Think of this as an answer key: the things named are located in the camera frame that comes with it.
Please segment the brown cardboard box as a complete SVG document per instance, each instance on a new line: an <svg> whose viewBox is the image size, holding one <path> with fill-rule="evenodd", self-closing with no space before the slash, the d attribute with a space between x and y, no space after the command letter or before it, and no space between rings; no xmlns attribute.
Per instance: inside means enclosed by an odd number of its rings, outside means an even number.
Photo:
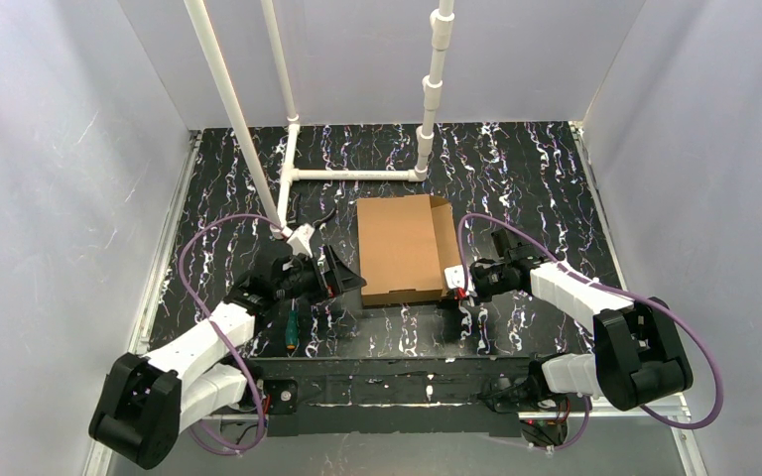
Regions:
<svg viewBox="0 0 762 476"><path fill-rule="evenodd" d="M442 300L445 270L461 264L451 203L416 194L356 201L362 304L378 307Z"/></svg>

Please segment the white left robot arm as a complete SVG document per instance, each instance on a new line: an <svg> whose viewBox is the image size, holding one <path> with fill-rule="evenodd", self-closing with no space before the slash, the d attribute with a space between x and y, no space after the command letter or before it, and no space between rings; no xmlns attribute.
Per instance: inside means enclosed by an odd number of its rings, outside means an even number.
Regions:
<svg viewBox="0 0 762 476"><path fill-rule="evenodd" d="M216 410L242 401L254 380L227 365L255 333L256 320L283 302L316 304L365 287L330 246L326 271L307 255L280 257L243 273L211 315L144 355L126 353L107 374L89 436L143 469L159 465L179 435Z"/></svg>

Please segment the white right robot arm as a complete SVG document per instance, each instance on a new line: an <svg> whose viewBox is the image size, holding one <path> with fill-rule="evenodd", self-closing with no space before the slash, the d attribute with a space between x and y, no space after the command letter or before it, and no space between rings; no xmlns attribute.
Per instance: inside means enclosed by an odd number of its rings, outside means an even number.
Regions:
<svg viewBox="0 0 762 476"><path fill-rule="evenodd" d="M482 394L488 401L515 398L540 402L558 395L606 398L632 410L689 389L692 367L679 332L658 299L641 302L595 283L512 236L492 234L497 258L470 264L466 288L474 301L524 293L546 302L588 331L588 354L558 353L533 359L524 380L503 380Z"/></svg>

